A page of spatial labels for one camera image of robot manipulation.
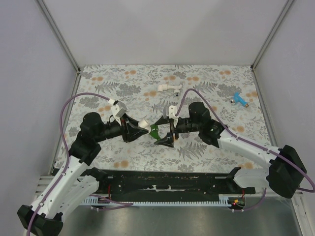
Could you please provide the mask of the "green faucet chrome knob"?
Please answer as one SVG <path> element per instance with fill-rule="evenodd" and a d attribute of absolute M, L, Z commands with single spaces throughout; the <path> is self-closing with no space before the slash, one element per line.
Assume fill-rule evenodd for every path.
<path fill-rule="evenodd" d="M 155 124 L 152 124 L 152 125 L 150 126 L 150 128 L 151 128 L 151 131 L 150 131 L 150 133 L 149 133 L 150 136 L 153 137 L 153 138 L 156 139 L 156 140 L 160 140 L 160 136 L 159 136 L 159 134 L 158 134 L 158 132 L 159 132 L 158 126 L 155 125 Z"/>

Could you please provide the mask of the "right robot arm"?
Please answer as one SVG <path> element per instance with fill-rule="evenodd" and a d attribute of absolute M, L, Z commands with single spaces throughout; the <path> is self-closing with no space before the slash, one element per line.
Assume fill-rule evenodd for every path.
<path fill-rule="evenodd" d="M 307 170 L 293 147 L 266 146 L 232 134 L 226 126 L 211 118 L 209 109 L 202 102 L 189 105 L 187 118 L 176 116 L 176 112 L 176 106 L 169 106 L 155 122 L 156 126 L 170 126 L 170 131 L 157 140 L 156 145 L 173 147 L 179 134 L 197 132 L 204 143 L 237 153 L 260 166 L 251 170 L 234 168 L 225 181 L 228 192 L 235 194 L 242 188 L 270 187 L 278 195 L 290 199 L 299 189 Z"/>

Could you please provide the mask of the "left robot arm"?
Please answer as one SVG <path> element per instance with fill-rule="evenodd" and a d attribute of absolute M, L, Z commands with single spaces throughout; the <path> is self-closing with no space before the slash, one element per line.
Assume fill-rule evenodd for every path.
<path fill-rule="evenodd" d="M 108 189 L 105 173 L 89 168 L 101 151 L 100 142 L 121 136 L 129 143 L 150 131 L 145 119 L 136 121 L 127 114 L 107 123 L 98 113 L 86 114 L 61 169 L 30 206 L 22 205 L 17 212 L 27 235 L 57 236 L 65 220 L 87 197 Z"/>

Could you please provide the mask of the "white PVC elbow fitting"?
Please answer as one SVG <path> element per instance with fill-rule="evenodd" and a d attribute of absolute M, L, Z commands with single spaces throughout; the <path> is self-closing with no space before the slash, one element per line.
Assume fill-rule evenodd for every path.
<path fill-rule="evenodd" d="M 151 125 L 148 123 L 148 121 L 145 118 L 138 122 L 138 127 L 146 129 L 149 132 L 151 131 Z"/>

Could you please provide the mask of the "white faucet with elbow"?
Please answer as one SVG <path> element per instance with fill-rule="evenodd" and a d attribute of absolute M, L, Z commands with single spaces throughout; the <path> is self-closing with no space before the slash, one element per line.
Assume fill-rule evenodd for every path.
<path fill-rule="evenodd" d="M 182 89 L 183 85 L 179 84 L 179 85 L 170 85 L 170 84 L 161 84 L 157 87 L 158 92 L 163 92 L 163 91 L 167 91 L 167 90 L 173 90 L 173 94 L 175 96 L 179 96 L 181 93 L 181 89 Z"/>

